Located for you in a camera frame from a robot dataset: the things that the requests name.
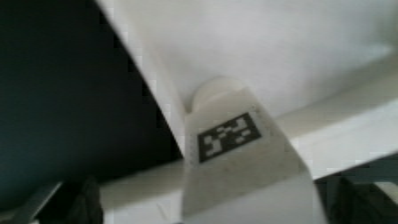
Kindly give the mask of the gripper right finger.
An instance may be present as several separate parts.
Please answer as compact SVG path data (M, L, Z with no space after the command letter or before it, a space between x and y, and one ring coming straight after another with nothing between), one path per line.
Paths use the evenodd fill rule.
M398 224L398 175L317 180L329 224Z

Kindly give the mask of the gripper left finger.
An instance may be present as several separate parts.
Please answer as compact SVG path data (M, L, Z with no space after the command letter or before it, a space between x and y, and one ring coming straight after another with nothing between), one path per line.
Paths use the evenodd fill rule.
M0 224L105 224L97 178L86 177L45 185Z

